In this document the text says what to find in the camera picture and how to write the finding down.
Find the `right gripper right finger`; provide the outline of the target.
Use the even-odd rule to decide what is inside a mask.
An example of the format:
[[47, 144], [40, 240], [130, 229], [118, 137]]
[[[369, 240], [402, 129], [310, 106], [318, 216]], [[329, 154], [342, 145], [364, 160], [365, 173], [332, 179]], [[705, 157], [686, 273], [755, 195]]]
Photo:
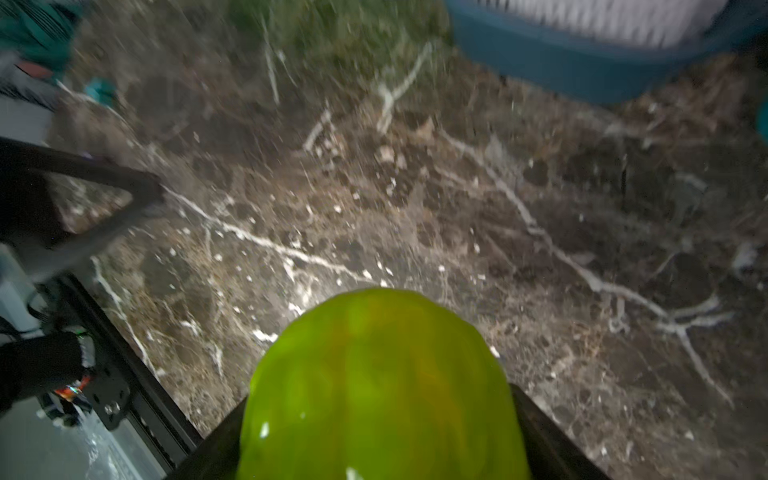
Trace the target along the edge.
[[610, 480], [520, 387], [509, 386], [534, 479]]

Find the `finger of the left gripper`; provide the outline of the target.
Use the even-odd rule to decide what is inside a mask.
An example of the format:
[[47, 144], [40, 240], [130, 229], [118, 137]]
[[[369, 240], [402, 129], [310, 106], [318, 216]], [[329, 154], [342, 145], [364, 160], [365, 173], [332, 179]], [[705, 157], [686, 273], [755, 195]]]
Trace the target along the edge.
[[[67, 234], [47, 190], [55, 173], [112, 187], [131, 202], [80, 234]], [[17, 252], [33, 282], [47, 282], [106, 248], [164, 205], [160, 178], [8, 138], [1, 140], [1, 241]]]

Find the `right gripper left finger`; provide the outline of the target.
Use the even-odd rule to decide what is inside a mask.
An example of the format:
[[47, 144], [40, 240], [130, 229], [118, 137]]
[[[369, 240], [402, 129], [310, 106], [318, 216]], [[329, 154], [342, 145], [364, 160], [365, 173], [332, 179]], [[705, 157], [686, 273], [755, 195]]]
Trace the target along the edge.
[[175, 444], [171, 450], [174, 469], [167, 479], [234, 479], [247, 399], [243, 398], [205, 438], [168, 395], [164, 400]]

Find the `custard apple green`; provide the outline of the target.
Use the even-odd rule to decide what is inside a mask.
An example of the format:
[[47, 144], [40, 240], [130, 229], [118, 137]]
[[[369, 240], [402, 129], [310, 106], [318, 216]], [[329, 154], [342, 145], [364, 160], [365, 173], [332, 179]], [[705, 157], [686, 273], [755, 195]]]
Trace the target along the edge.
[[252, 376], [239, 479], [528, 479], [507, 378], [480, 333], [411, 291], [304, 312]]

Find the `grey bin of foam nets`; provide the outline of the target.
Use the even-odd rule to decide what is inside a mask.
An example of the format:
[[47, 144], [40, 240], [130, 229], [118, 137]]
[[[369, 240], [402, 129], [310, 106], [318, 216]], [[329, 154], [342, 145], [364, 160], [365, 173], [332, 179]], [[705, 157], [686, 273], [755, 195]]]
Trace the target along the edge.
[[634, 99], [686, 67], [734, 50], [767, 30], [764, 1], [732, 1], [705, 34], [660, 50], [601, 43], [495, 13], [474, 1], [448, 1], [455, 44], [470, 60], [594, 104]]

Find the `small teal object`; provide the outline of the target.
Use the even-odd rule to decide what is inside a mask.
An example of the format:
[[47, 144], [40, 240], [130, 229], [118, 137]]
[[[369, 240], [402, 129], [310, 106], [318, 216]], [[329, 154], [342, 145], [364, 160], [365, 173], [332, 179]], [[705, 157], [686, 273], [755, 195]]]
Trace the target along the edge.
[[112, 108], [117, 98], [116, 87], [104, 78], [93, 78], [84, 87], [83, 93], [98, 104]]

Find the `black front frame rail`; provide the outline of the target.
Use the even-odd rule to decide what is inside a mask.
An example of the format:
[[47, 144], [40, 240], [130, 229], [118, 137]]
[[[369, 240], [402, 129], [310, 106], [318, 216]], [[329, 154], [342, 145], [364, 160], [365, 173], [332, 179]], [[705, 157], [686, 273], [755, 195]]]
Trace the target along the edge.
[[62, 317], [84, 327], [94, 341], [96, 363], [86, 399], [107, 430], [128, 423], [162, 474], [173, 472], [202, 436], [82, 284], [65, 275], [53, 285]]

